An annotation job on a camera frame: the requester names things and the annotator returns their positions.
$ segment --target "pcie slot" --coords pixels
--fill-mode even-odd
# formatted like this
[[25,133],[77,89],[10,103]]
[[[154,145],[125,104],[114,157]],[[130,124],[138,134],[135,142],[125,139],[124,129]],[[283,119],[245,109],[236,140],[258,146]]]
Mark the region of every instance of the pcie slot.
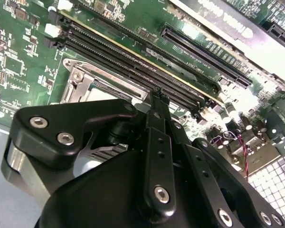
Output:
[[93,49],[83,46],[82,44],[76,43],[68,38],[66,39],[50,39],[45,38],[45,45],[48,47],[57,47],[59,49],[68,48],[81,56],[91,59],[93,62],[102,65],[110,71],[116,72],[124,78],[131,79],[134,83],[137,83],[148,90],[153,90],[157,87],[161,87],[162,90],[170,97],[170,100],[178,104],[180,107],[191,110],[192,108],[197,108],[199,104],[195,101],[186,100],[182,98],[180,94],[175,91],[169,90],[165,84],[152,78],[148,78],[138,72],[133,72],[126,67],[121,67],[122,64],[116,60],[113,60],[110,56],[104,56],[97,53]]
[[231,80],[240,87],[247,88],[252,84],[252,80],[240,73],[234,67],[228,66],[227,63],[225,63],[219,57],[204,49],[200,45],[190,41],[183,34],[174,31],[170,27],[166,26],[161,36],[193,58],[200,61],[205,66],[214,69],[226,79]]
[[[176,64],[178,67],[181,67],[181,68],[185,69],[186,71],[190,72],[191,74],[195,75],[197,77],[198,83],[200,85],[207,84],[207,85],[212,86],[217,92],[220,90],[220,86],[216,82],[214,82],[213,80],[210,80],[210,79],[206,78],[205,76],[199,74],[191,66],[188,66],[188,64],[184,63],[183,61],[181,61],[177,57],[175,57],[175,56],[173,56],[173,55],[163,51],[162,49],[156,47],[154,44],[152,44],[151,42],[141,38],[138,35],[136,35],[134,32],[132,32],[131,30],[127,29],[126,27],[124,27],[122,25],[119,25],[115,21],[112,21],[112,20],[104,17],[103,15],[101,15],[100,13],[95,11],[90,6],[80,2],[78,0],[72,0],[71,2],[74,3],[76,7],[92,13],[93,16],[95,16],[96,18],[100,19],[101,21],[104,21],[105,23],[107,23],[112,28],[119,30],[125,36],[127,36],[127,37],[135,40],[136,42],[142,44],[144,47],[147,47],[147,48],[150,48],[150,49],[154,50],[156,53],[164,56],[166,59],[168,59],[172,63]],[[66,15],[63,12],[61,13],[61,15],[59,15],[59,13],[57,13],[57,12],[50,11],[49,18],[52,21],[52,23],[55,24],[55,25],[60,25],[60,26],[61,25],[63,25],[63,26],[76,25],[78,27],[83,28],[78,23],[76,23],[76,22],[70,20],[68,17],[66,17]],[[218,101],[214,97],[211,97],[211,99],[216,100],[217,102],[221,103],[220,101]]]
[[129,53],[125,53],[125,51],[121,50],[120,48],[115,47],[112,44],[105,44],[104,40],[100,42],[100,38],[96,38],[95,35],[92,35],[91,33],[86,34],[86,32],[83,32],[82,30],[72,29],[69,31],[68,37],[85,47],[93,47],[94,51],[97,51],[103,56],[110,56],[111,59],[118,59],[121,66],[127,67],[127,69],[133,73],[148,76],[150,79],[156,78],[162,83],[162,86],[166,84],[165,87],[167,87],[169,90],[174,90],[177,88],[178,94],[180,94],[182,97],[187,97],[189,100],[197,100],[202,102],[199,97],[192,94],[192,90],[190,88],[180,84],[175,79],[171,79],[171,77],[168,75],[156,71],[156,69],[152,68],[152,66],[141,60],[137,60],[135,57],[131,56]]

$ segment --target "screw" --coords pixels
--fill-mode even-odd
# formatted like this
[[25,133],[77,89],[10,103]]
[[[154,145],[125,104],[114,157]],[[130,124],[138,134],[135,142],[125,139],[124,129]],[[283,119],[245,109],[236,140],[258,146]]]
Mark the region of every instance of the screw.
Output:
[[125,106],[124,106],[127,110],[129,110],[129,111],[133,111],[133,108],[132,108],[132,106],[130,105],[130,104],[125,104]]
[[66,133],[66,132],[62,132],[62,133],[58,134],[57,140],[58,140],[58,142],[60,142],[63,145],[66,145],[66,146],[72,145],[75,141],[74,137],[71,134]]
[[158,114],[158,113],[154,113],[154,116],[157,118],[157,119],[160,119],[161,116]]
[[71,62],[70,62],[70,61],[67,61],[67,62],[65,63],[65,65],[69,67],[69,66],[71,66]]
[[267,225],[271,226],[271,220],[270,220],[270,218],[269,218],[264,212],[262,212],[262,211],[260,212],[260,215],[261,215],[263,221],[264,221]]
[[177,123],[177,122],[175,122],[174,125],[175,125],[178,129],[181,128],[181,125],[180,125],[179,123]]
[[280,226],[283,225],[282,221],[279,219],[278,216],[276,216],[275,214],[271,214],[271,216],[276,221],[277,224],[279,224]]
[[222,222],[227,227],[232,227],[233,223],[232,223],[232,219],[229,216],[229,214],[226,211],[222,210],[222,209],[218,210],[218,212],[219,212],[218,215],[219,215],[220,219],[222,220]]
[[73,78],[76,82],[81,82],[84,77],[82,76],[82,74],[74,73]]
[[169,202],[169,193],[166,189],[163,187],[156,187],[154,189],[155,197],[161,202],[161,203],[168,203]]
[[29,120],[29,123],[30,125],[36,128],[46,128],[48,125],[48,121],[45,118],[40,117],[40,116],[32,117]]
[[208,144],[205,141],[201,141],[201,144],[203,145],[203,147],[208,147]]

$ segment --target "ram slot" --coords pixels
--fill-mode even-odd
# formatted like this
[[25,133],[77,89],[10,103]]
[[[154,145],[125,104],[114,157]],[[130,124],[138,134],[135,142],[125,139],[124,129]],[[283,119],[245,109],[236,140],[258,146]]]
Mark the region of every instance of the ram slot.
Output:
[[181,108],[191,110],[198,108],[200,105],[196,100],[184,97],[181,93],[177,92],[178,90],[173,88],[173,85],[167,85],[166,83],[158,80],[157,77],[149,77],[147,74],[140,73],[131,67],[125,66],[123,61],[121,62],[119,59],[99,51],[95,46],[87,47],[82,42],[77,42],[71,38],[45,38],[44,43],[48,47],[57,47],[59,49],[68,48],[81,56],[90,59],[96,64],[102,65],[108,70],[132,80],[134,83],[137,83],[148,90],[160,87],[163,92],[170,97],[170,100]]
[[205,66],[214,69],[226,79],[236,83],[240,87],[246,89],[252,84],[252,80],[250,80],[244,74],[240,73],[234,67],[230,65],[228,66],[228,64],[221,60],[219,57],[212,54],[195,42],[189,40],[183,34],[174,31],[172,28],[166,26],[161,36],[184,52],[188,53],[194,59],[200,61]]
[[[168,59],[172,63],[176,64],[178,67],[183,68],[184,70],[195,75],[196,78],[198,79],[199,85],[211,86],[211,87],[213,87],[213,90],[216,91],[216,94],[219,94],[220,86],[216,82],[206,78],[205,76],[200,75],[198,72],[196,72],[194,69],[192,69],[190,66],[188,66],[186,63],[182,62],[181,60],[179,60],[175,56],[172,56],[171,54],[161,50],[160,48],[157,48],[156,46],[154,46],[154,44],[152,44],[149,41],[147,41],[147,40],[141,38],[140,36],[136,35],[132,31],[130,31],[129,29],[125,28],[124,26],[117,24],[115,21],[112,21],[112,20],[105,18],[103,15],[99,14],[97,11],[95,11],[93,8],[89,7],[88,5],[86,5],[82,2],[79,2],[77,0],[72,1],[72,2],[76,3],[76,7],[78,7],[79,9],[89,11],[90,13],[93,14],[93,16],[95,16],[99,20],[103,21],[104,23],[108,24],[112,28],[117,29],[118,31],[122,32],[125,36],[132,38],[136,42],[142,44],[144,47],[148,47],[151,50],[154,50],[156,53],[162,55],[163,57],[165,57],[166,59]],[[93,29],[89,28],[88,26],[85,26],[84,24],[80,23],[76,19],[71,18],[69,15],[65,14],[64,12],[57,13],[57,12],[51,11],[49,13],[49,18],[54,25],[59,25],[62,27],[75,26],[75,27],[81,28],[85,32],[88,32],[88,31],[94,32]],[[154,69],[155,72],[164,72],[166,75],[169,75],[170,78],[174,78],[174,80],[177,80],[179,82],[179,85],[186,86],[188,88],[188,90],[187,90],[188,92],[195,93],[195,95],[197,95],[197,96],[206,97],[207,99],[211,99],[211,100],[217,102],[218,104],[223,105],[223,102],[220,100],[220,98],[217,95],[213,96],[213,95],[209,95],[209,94],[205,93],[202,88],[197,88],[197,87],[195,87],[195,85],[190,85],[185,80],[182,80],[178,76],[173,75],[173,73],[169,72],[169,70],[163,69],[160,66],[157,66],[156,64],[152,63],[149,60],[146,60],[144,57],[141,57],[140,55],[135,55],[135,58],[140,59],[140,60],[144,60],[145,63],[152,66],[152,68]]]

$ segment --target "capacitor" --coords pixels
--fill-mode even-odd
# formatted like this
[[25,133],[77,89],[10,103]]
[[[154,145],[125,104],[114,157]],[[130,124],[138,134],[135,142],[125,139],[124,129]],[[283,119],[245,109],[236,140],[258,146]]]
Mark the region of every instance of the capacitor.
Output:
[[227,111],[221,112],[220,117],[224,124],[228,124],[231,121],[231,118],[228,115]]
[[260,132],[262,132],[262,133],[264,133],[264,132],[266,132],[267,131],[267,128],[266,128],[266,126],[265,126],[265,124],[263,123],[263,121],[262,120],[258,120],[257,122],[256,122],[256,126],[257,126],[257,129],[260,131]]
[[223,149],[224,145],[223,145],[223,142],[221,139],[217,140],[216,143],[215,143],[216,147],[218,149]]
[[238,136],[241,133],[238,124],[234,121],[230,121],[228,124],[226,124],[226,127],[228,131],[232,132],[235,136]]
[[235,107],[232,103],[229,103],[226,107],[227,112],[231,117],[236,117],[238,115],[238,112],[236,111]]
[[229,144],[229,141],[228,141],[228,139],[225,139],[225,137],[224,137],[224,134],[222,133],[222,134],[220,134],[220,136],[222,137],[222,143],[223,143],[223,145],[228,145]]
[[242,120],[242,123],[245,126],[246,130],[251,130],[252,129],[252,125],[251,125],[251,123],[250,123],[250,121],[248,120],[247,117],[242,116],[241,120]]

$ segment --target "black expansion slot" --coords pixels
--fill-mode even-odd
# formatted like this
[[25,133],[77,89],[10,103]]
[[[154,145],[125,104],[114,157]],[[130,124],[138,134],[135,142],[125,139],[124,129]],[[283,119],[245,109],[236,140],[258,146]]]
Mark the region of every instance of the black expansion slot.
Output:
[[[77,8],[83,9],[87,12],[92,13],[95,18],[100,20],[102,23],[106,24],[108,29],[112,28],[114,31],[124,34],[124,36],[129,37],[129,38],[133,39],[135,42],[143,45],[144,46],[143,48],[150,48],[151,50],[155,51],[159,55],[168,59],[170,62],[176,64],[178,67],[181,67],[181,68],[185,69],[186,71],[190,72],[191,74],[195,75],[196,78],[198,79],[198,82],[201,85],[208,84],[210,86],[213,86],[213,88],[215,88],[215,90],[217,92],[220,91],[220,86],[218,85],[218,83],[216,83],[213,80],[210,80],[210,79],[206,78],[205,76],[201,75],[199,72],[195,71],[195,69],[193,69],[190,65],[183,62],[179,58],[171,55],[170,53],[168,53],[168,52],[166,52],[166,51],[164,51],[158,47],[156,47],[153,43],[151,43],[150,41],[148,41],[148,40],[146,40],[140,36],[138,36],[133,31],[127,29],[123,25],[118,24],[117,22],[106,18],[104,15],[100,14],[95,9],[90,7],[89,5],[83,3],[79,0],[71,0],[70,2],[72,2]],[[57,12],[54,12],[54,11],[49,12],[49,18],[50,18],[51,22],[55,25],[61,25],[60,22],[58,21],[60,18],[57,15],[58,15]]]
[[189,100],[187,97],[182,97],[181,94],[173,90],[173,85],[167,86],[163,82],[157,79],[157,77],[148,77],[146,74],[142,74],[135,69],[127,67],[124,62],[120,62],[118,59],[111,55],[99,52],[99,49],[95,46],[87,47],[82,42],[77,42],[72,38],[45,38],[44,44],[47,47],[57,47],[58,49],[68,48],[81,56],[92,60],[96,64],[104,66],[106,69],[113,71],[124,78],[128,78],[133,82],[145,87],[148,90],[153,90],[160,87],[166,95],[170,97],[171,102],[179,105],[182,108],[191,110],[197,108],[199,103],[194,100]]
[[252,80],[239,72],[236,68],[224,62],[222,59],[201,47],[199,44],[191,41],[180,32],[174,31],[171,27],[166,26],[161,36],[184,52],[188,53],[194,59],[197,59],[205,66],[214,69],[226,79],[236,83],[240,87],[246,89],[252,84]]
[[107,55],[112,59],[118,59],[119,63],[123,67],[127,67],[128,70],[134,70],[136,73],[138,72],[149,78],[156,78],[156,80],[161,81],[161,83],[167,84],[166,87],[168,87],[169,90],[177,88],[178,93],[183,97],[187,97],[187,99],[196,100],[200,103],[203,102],[204,98],[202,98],[201,95],[197,96],[190,87],[172,78],[170,75],[160,72],[152,65],[127,53],[122,48],[112,43],[108,43],[104,38],[93,34],[90,31],[83,31],[82,29],[71,27],[71,29],[68,30],[68,37],[86,47],[93,47],[94,51],[97,50],[98,53],[104,56]]

